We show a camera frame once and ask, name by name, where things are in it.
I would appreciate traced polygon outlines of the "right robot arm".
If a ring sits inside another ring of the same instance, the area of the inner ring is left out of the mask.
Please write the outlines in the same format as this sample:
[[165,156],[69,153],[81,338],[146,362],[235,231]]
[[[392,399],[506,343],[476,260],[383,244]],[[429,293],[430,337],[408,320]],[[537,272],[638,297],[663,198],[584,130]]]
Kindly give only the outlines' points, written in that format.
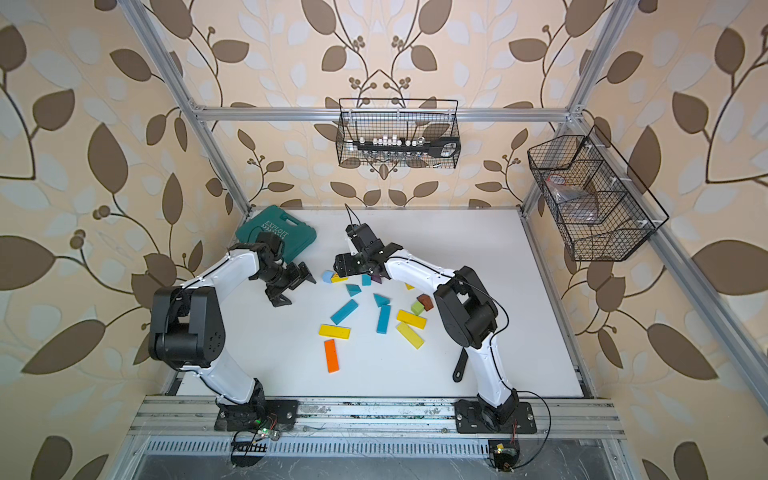
[[384,244],[365,223],[350,224],[345,232],[350,251],[335,257],[334,271],[341,277],[379,275],[430,295],[446,333],[467,354],[484,412],[498,423],[506,422],[517,409],[519,397],[506,384],[501,360],[493,351],[497,303],[475,270],[433,265],[399,244]]

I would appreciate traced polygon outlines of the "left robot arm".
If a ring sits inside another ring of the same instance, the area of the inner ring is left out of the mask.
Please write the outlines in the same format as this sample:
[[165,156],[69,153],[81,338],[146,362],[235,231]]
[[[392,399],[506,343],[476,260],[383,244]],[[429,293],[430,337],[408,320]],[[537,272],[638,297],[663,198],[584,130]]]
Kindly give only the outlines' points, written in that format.
[[150,358],[193,373],[224,405],[260,403],[260,382],[225,348],[220,302],[243,282],[262,281],[273,307],[290,305],[285,292],[315,279],[305,263],[286,261],[283,250],[278,235],[263,232],[253,243],[232,245],[220,261],[193,279],[156,290],[148,333]]

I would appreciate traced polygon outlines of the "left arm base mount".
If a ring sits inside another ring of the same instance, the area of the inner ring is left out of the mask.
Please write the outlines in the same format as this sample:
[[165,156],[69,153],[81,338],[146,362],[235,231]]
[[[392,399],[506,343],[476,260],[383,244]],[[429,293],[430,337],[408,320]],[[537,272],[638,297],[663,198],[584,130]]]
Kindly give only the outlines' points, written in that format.
[[247,404],[219,404],[214,429],[223,432],[292,429],[298,418],[296,399],[256,399]]

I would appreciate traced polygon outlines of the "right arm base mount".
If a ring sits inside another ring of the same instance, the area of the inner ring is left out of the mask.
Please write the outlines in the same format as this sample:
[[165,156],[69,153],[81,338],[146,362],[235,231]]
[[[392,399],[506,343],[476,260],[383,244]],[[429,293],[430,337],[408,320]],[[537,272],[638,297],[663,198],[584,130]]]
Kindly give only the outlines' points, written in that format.
[[460,434],[535,434],[536,420],[529,402],[521,402],[513,390],[507,400],[493,407],[480,397],[453,403],[456,430]]

